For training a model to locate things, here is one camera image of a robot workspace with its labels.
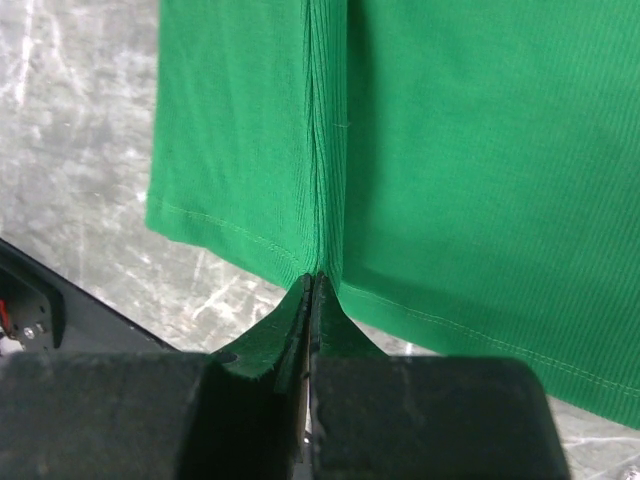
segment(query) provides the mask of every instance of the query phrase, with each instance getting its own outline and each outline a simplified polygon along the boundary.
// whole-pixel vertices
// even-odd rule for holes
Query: stitching
[[[313,266],[313,273],[317,273],[321,267],[321,262],[324,257],[323,252],[323,242],[326,237],[326,225],[324,222],[324,211],[322,209],[325,208],[324,202],[320,201],[320,193],[321,193],[321,185],[320,185],[320,174],[319,172],[319,144],[316,139],[317,129],[316,129],[316,119],[315,119],[315,94],[316,94],[316,78],[314,75],[314,54],[313,54],[313,23],[312,23],[312,12],[311,12],[311,2],[306,2],[306,8],[304,11],[303,21],[304,31],[307,41],[306,45],[303,45],[303,56],[304,56],[304,64],[303,64],[303,73],[306,76],[306,82],[308,84],[308,89],[305,92],[307,98],[305,99],[305,108],[308,109],[307,113],[307,142],[309,148],[309,160],[311,161],[311,182],[309,185],[309,189],[312,191],[313,195],[313,223],[316,228],[316,235],[314,235],[315,241],[315,263]]]
[[[355,295],[356,297],[360,297],[360,298],[364,298],[367,300],[372,300],[376,303],[379,303],[381,305],[394,305],[396,307],[400,307],[402,310],[405,310],[407,312],[407,315],[409,315],[410,317],[414,317],[414,318],[418,318],[421,320],[426,320],[428,322],[431,323],[435,323],[436,325],[441,325],[443,327],[447,327],[447,328],[452,328],[454,330],[458,330],[460,333],[462,333],[463,335],[467,336],[467,337],[471,337],[471,338],[475,338],[481,341],[484,341],[485,343],[494,343],[496,345],[497,348],[499,348],[500,350],[504,350],[504,351],[513,351],[516,353],[519,353],[520,355],[534,361],[537,363],[541,363],[543,365],[547,365],[549,367],[552,368],[556,368],[558,370],[562,370],[566,373],[569,373],[571,375],[575,375],[577,377],[581,377],[585,380],[587,380],[588,382],[591,382],[595,385],[601,385],[603,387],[612,389],[612,390],[616,390],[619,391],[620,393],[622,393],[623,395],[628,395],[631,396],[633,398],[640,398],[640,389],[637,388],[633,388],[630,387],[628,385],[623,385],[620,383],[616,383],[616,382],[612,382],[610,380],[606,380],[604,378],[598,377],[596,375],[594,375],[591,372],[587,372],[586,370],[582,370],[578,367],[575,367],[573,365],[569,365],[567,363],[561,362],[560,360],[556,360],[554,358],[550,358],[550,357],[546,357],[545,355],[542,355],[540,353],[536,353],[533,352],[531,350],[527,350],[525,348],[522,347],[518,347],[516,345],[512,345],[506,342],[503,342],[501,340],[489,337],[488,335],[485,335],[483,333],[477,332],[475,330],[470,329],[469,327],[466,327],[464,325],[460,325],[459,323],[456,323],[452,320],[447,320],[446,318],[442,318],[442,317],[437,317],[435,315],[429,315],[423,312],[420,312],[418,310],[413,310],[411,308],[405,307],[399,303],[395,303],[391,300],[387,300],[384,298],[381,298],[377,295],[374,294],[370,294],[368,292],[365,292],[364,290],[360,290],[359,288],[356,287],[352,287],[350,285],[344,285],[343,288],[347,289],[347,290],[351,290],[351,293],[353,295]]]
[[[157,203],[160,204],[163,208],[166,208],[167,210],[176,212],[176,213],[181,213],[190,217],[194,217],[196,219],[200,219],[202,221],[208,222],[208,223],[213,223],[214,225],[218,225],[220,227],[224,227],[227,228],[229,230],[233,230],[236,233],[239,233],[240,235],[242,235],[243,237],[245,237],[247,240],[250,240],[254,243],[258,243],[260,245],[262,245],[263,247],[267,248],[268,250],[278,254],[279,256],[285,257],[288,260],[291,260],[294,263],[294,266],[297,267],[298,269],[302,269],[303,265],[302,263],[298,260],[298,258],[291,253],[289,250],[281,247],[280,245],[277,245],[269,240],[267,240],[266,238],[263,238],[259,235],[254,235],[251,232],[248,232],[247,230],[244,230],[243,228],[238,227],[237,225],[234,225],[232,223],[228,223],[225,222],[224,220],[220,220],[219,218],[213,217],[211,215],[207,215],[206,213],[199,213],[199,212],[193,212],[191,210],[185,210],[183,208],[180,207],[176,207],[175,205],[172,205],[170,203],[167,203],[163,200],[160,200],[159,198],[156,197],[152,197],[149,196],[147,197],[148,201],[151,201],[153,203]]]

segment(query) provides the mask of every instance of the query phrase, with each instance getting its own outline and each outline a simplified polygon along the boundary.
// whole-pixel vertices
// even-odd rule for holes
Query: ribbed knit fabric
[[[640,427],[636,0],[163,0],[158,82],[150,228]]]

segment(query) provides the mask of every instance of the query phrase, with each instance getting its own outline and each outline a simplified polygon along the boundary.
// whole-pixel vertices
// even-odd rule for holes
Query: red wire
[[[2,328],[5,333],[9,335],[9,333],[11,333],[11,324],[9,323],[9,314],[7,313],[4,300],[0,300],[0,321],[2,321]]]

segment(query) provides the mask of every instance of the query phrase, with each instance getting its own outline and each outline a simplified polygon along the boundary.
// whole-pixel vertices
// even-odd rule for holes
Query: table surface
[[[0,0],[0,236],[172,345],[213,351],[283,291],[144,227],[157,29],[156,0]],[[574,478],[634,478],[639,431],[552,408]]]

